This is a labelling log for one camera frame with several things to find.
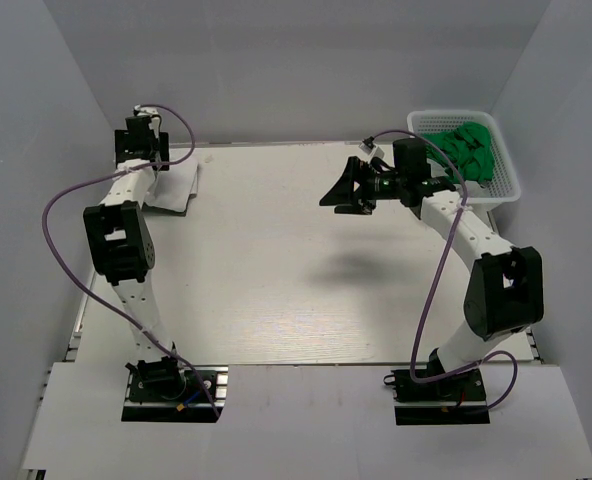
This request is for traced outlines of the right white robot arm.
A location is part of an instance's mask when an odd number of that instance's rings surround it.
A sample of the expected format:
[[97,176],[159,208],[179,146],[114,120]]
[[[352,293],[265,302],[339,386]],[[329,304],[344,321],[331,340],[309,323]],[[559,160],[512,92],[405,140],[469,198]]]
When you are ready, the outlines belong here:
[[348,158],[338,181],[319,204],[337,214],[370,215],[378,202],[396,200],[445,240],[469,271],[464,321],[430,357],[421,382],[448,399],[464,385],[462,372],[495,356],[495,347],[544,316],[543,266],[533,247],[519,248],[496,234],[467,205],[466,189],[435,177],[427,159],[432,143],[418,137],[392,144],[388,165],[374,138],[365,139],[362,160]]

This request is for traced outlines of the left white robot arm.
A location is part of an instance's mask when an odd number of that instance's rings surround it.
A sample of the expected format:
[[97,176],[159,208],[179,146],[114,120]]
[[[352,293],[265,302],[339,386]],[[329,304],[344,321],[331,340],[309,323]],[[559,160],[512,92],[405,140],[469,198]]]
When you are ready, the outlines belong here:
[[169,167],[169,135],[157,109],[137,106],[126,128],[114,132],[117,177],[100,204],[83,212],[95,271],[116,293],[132,319],[132,370],[159,362],[175,349],[160,320],[151,270],[155,248],[142,207]]

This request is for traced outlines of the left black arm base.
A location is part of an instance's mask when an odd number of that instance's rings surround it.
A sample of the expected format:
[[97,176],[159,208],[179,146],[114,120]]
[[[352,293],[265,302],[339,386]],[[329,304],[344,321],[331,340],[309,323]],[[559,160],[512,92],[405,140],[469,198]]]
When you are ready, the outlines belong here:
[[204,386],[189,369],[180,381],[145,383],[131,368],[122,407],[122,422],[215,423],[222,413],[228,387],[227,366],[203,366],[197,371]]

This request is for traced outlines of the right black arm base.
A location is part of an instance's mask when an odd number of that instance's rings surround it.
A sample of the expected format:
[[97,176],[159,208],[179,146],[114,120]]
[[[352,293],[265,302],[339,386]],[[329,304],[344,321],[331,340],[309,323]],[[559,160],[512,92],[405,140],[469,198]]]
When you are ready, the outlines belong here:
[[456,426],[490,423],[478,369],[432,383],[412,381],[408,369],[392,370],[383,384],[393,390],[397,426]]

